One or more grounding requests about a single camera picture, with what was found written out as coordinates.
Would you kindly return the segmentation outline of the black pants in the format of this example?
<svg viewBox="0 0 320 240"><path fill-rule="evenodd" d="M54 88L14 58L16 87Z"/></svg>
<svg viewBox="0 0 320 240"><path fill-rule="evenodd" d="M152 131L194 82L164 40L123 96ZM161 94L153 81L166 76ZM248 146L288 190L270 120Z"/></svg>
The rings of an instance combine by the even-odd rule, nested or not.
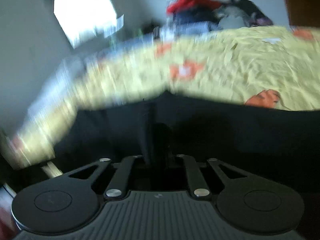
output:
<svg viewBox="0 0 320 240"><path fill-rule="evenodd" d="M86 224L35 239L221 239L232 233L287 238L293 230L319 239L319 111L281 111L174 95L96 111L79 111L54 146L63 174L108 158L92 185L100 207ZM295 190L304 213L295 229L256 235L224 221L208 200L189 192L183 160L193 157L214 195L224 185L208 166L215 158ZM44 161L16 170L1 159L1 182L17 194L48 180Z"/></svg>

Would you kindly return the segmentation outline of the yellow floral bedspread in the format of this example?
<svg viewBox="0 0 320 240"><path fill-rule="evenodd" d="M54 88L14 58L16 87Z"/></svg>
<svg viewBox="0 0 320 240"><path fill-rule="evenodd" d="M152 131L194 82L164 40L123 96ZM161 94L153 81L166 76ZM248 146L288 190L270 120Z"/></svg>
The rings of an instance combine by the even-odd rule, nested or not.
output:
<svg viewBox="0 0 320 240"><path fill-rule="evenodd" d="M163 91L289 111L319 109L319 30L239 28L151 42L88 64L53 107L30 118L3 155L25 168L55 156L78 110L150 99Z"/></svg>

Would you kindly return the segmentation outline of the pile of clothes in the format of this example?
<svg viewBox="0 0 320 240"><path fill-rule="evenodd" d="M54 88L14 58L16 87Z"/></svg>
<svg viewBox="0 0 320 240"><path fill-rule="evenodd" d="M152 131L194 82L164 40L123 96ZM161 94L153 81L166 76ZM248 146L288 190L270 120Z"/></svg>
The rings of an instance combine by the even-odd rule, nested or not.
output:
<svg viewBox="0 0 320 240"><path fill-rule="evenodd" d="M273 25L250 0L169 0L167 22L152 30L154 39L172 40L223 29Z"/></svg>

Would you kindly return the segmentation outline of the brown wooden door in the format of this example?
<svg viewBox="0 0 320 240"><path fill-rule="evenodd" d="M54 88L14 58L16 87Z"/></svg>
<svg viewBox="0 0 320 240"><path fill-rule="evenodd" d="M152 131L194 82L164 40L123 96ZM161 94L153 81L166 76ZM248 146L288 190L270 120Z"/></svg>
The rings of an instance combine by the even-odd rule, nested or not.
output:
<svg viewBox="0 0 320 240"><path fill-rule="evenodd" d="M285 0L285 3L291 26L319 28L320 0Z"/></svg>

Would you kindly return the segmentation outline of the window with grey frame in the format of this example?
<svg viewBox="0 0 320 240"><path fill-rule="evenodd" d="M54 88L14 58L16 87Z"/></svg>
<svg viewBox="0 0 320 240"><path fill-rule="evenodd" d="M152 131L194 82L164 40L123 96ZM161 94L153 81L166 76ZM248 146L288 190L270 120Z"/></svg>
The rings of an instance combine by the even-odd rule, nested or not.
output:
<svg viewBox="0 0 320 240"><path fill-rule="evenodd" d="M74 49L97 36L107 38L124 25L111 0L53 0L53 13Z"/></svg>

